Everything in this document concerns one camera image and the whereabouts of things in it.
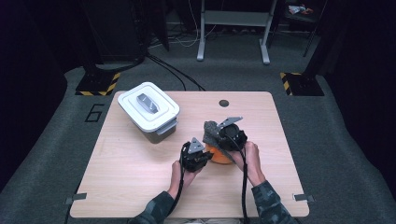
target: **container lid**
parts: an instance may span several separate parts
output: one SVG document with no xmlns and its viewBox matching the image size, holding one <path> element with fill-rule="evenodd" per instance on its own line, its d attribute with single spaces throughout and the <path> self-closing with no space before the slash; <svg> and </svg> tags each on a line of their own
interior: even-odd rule
<svg viewBox="0 0 396 224">
<path fill-rule="evenodd" d="M 155 132 L 180 111 L 175 101 L 151 82 L 121 94 L 118 100 L 134 123 L 146 133 Z"/>
</svg>

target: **yellow and black hazard tape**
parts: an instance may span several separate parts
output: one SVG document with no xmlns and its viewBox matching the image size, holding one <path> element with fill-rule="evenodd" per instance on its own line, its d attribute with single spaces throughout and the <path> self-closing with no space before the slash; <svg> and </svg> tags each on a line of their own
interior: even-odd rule
<svg viewBox="0 0 396 224">
<path fill-rule="evenodd" d="M 291 91 L 290 84 L 288 82 L 286 75 L 300 76 L 301 73 L 280 73 L 280 77 L 282 78 L 283 87 L 285 88 L 286 94 L 293 95 L 293 92 Z"/>
<path fill-rule="evenodd" d="M 85 96 L 94 96 L 94 95 L 110 95 L 113 92 L 114 88 L 116 88 L 117 81 L 119 80 L 120 73 L 114 75 L 111 80 L 110 85 L 108 86 L 106 91 L 76 91 L 76 95 L 85 95 Z"/>
</svg>

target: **white plastic container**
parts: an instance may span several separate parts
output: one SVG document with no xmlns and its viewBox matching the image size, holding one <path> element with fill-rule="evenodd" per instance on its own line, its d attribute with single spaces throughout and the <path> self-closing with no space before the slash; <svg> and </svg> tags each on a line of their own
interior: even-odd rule
<svg viewBox="0 0 396 224">
<path fill-rule="evenodd" d="M 153 83 L 140 84 L 121 94 L 118 101 L 151 143 L 160 143 L 175 132 L 180 108 Z"/>
</svg>

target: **table hole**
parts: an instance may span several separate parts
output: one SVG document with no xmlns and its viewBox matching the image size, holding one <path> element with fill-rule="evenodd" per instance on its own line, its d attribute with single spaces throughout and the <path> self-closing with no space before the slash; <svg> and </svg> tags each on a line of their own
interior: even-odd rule
<svg viewBox="0 0 396 224">
<path fill-rule="evenodd" d="M 227 100 L 220 100 L 219 105 L 222 107 L 227 107 L 230 103 Z"/>
</svg>

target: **container handle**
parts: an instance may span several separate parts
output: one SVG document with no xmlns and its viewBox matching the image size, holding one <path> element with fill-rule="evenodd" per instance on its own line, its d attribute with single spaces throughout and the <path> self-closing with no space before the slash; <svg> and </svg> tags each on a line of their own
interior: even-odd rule
<svg viewBox="0 0 396 224">
<path fill-rule="evenodd" d="M 158 106 L 145 93 L 138 95 L 136 99 L 137 102 L 139 102 L 139 104 L 143 106 L 143 108 L 145 108 L 149 113 L 155 114 L 158 112 Z"/>
<path fill-rule="evenodd" d="M 162 126 L 160 129 L 158 129 L 157 131 L 155 131 L 158 135 L 161 135 L 163 133 L 166 133 L 168 130 L 170 130 L 171 128 L 173 128 L 174 126 L 177 125 L 177 120 L 176 119 L 172 119 L 170 122 L 168 122 L 165 126 Z"/>
</svg>

